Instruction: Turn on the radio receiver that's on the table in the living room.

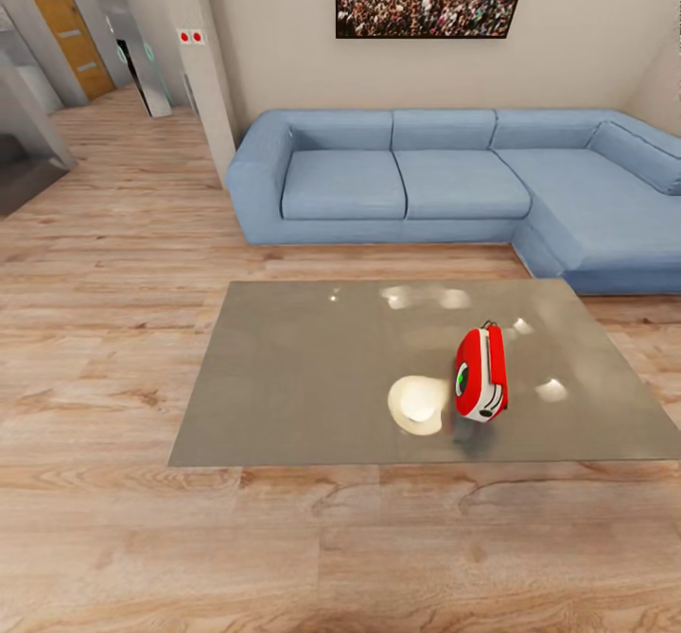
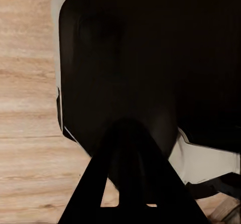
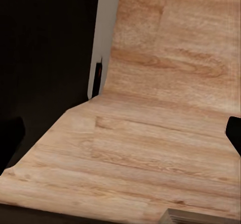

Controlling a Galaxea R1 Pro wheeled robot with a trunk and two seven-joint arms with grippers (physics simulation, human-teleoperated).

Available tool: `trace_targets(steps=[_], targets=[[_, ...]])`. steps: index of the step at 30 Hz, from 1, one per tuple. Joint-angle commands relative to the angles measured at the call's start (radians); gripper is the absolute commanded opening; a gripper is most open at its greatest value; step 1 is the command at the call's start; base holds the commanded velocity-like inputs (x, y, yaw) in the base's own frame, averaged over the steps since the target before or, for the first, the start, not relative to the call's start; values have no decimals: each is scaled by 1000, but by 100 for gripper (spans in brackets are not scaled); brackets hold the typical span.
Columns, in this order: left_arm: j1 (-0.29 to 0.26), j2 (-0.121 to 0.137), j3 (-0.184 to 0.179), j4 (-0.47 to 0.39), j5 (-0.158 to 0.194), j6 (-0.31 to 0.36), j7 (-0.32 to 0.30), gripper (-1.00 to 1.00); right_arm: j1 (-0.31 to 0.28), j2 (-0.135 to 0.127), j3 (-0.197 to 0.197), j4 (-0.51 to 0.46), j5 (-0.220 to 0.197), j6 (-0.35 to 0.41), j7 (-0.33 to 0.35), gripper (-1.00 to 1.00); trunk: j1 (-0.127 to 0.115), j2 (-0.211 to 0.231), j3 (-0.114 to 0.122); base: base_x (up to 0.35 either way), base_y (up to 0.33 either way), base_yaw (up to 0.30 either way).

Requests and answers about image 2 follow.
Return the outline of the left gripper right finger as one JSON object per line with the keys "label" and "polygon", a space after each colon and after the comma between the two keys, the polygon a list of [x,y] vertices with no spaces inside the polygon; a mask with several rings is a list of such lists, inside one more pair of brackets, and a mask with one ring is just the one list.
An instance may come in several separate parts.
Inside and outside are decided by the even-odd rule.
{"label": "left gripper right finger", "polygon": [[[134,224],[210,224],[146,126],[126,117]],[[146,205],[138,150],[157,207]]]}

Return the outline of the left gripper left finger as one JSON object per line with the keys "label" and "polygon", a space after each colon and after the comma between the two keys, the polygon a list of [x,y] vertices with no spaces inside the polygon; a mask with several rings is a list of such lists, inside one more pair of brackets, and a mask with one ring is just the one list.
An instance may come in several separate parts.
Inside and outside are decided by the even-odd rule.
{"label": "left gripper left finger", "polygon": [[[119,205],[100,207],[119,148]],[[134,224],[126,117],[111,122],[58,224]]]}

